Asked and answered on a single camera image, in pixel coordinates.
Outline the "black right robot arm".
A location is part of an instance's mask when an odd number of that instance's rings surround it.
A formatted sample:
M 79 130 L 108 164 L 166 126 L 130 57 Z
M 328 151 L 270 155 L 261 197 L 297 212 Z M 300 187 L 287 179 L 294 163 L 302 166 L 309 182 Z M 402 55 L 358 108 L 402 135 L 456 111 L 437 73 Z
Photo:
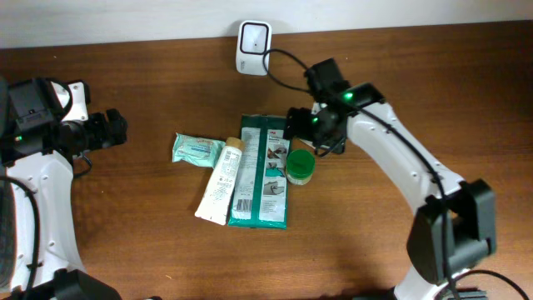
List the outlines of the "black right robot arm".
M 437 299 L 454 280 L 496 251 L 495 194 L 466 182 L 430 154 L 370 83 L 351 86 L 330 58 L 304 72 L 315 103 L 291 108 L 285 138 L 311 143 L 319 157 L 347 143 L 367 153 L 400 190 L 414 220 L 407 239 L 411 268 L 391 290 L 366 299 Z

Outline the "mint wipes pack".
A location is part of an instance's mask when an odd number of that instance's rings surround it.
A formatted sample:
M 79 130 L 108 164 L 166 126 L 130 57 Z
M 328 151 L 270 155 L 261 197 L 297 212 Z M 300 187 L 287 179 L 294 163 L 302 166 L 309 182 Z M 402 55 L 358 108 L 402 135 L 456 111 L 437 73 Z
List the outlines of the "mint wipes pack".
M 201 168 L 214 168 L 225 146 L 223 141 L 177 133 L 172 148 L 172 161 L 183 161 Z

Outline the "green lid jar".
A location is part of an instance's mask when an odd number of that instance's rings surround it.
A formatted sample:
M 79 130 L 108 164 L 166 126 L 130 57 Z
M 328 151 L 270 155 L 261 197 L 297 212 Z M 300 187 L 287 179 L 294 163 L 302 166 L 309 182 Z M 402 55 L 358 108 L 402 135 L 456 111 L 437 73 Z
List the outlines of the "green lid jar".
M 305 185 L 311 181 L 315 171 L 313 154 L 304 149 L 297 149 L 289 153 L 286 159 L 286 176 L 294 185 Z

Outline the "white cream tube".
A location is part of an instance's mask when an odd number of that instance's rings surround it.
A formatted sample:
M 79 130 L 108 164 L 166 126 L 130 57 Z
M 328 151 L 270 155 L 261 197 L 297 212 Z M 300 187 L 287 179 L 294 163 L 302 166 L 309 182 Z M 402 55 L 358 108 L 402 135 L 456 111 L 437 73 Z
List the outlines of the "white cream tube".
M 245 143 L 236 137 L 229 137 L 207 183 L 195 216 L 225 226 L 227 214 L 236 185 Z

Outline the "green glove package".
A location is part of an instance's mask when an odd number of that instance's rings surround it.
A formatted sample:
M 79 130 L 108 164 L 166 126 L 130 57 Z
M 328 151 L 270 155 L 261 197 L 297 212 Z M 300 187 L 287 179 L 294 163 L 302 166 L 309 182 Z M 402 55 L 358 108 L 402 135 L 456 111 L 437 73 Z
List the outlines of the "green glove package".
M 230 227 L 287 228 L 286 158 L 291 142 L 283 137 L 285 125 L 283 117 L 242 116 L 245 151 L 229 210 Z

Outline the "orange tissue pack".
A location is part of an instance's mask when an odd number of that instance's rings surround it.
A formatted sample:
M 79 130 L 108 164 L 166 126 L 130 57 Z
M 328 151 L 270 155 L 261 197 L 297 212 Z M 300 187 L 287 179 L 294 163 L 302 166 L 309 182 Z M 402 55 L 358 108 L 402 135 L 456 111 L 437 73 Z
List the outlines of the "orange tissue pack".
M 313 146 L 312 142 L 310 141 L 307 141 L 305 139 L 301 139 L 301 138 L 298 138 L 302 143 L 304 143 L 305 145 L 307 145 L 309 148 L 311 148 L 313 151 L 315 149 L 315 147 Z

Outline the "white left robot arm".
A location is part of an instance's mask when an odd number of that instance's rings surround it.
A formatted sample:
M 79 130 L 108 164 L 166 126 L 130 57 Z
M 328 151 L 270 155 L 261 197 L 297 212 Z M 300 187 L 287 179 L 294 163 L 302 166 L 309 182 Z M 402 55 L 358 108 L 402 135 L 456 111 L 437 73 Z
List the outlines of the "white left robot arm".
M 11 299 L 118 299 L 87 274 L 72 216 L 73 162 L 125 143 L 116 109 L 16 129 L 1 147 L 1 289 Z

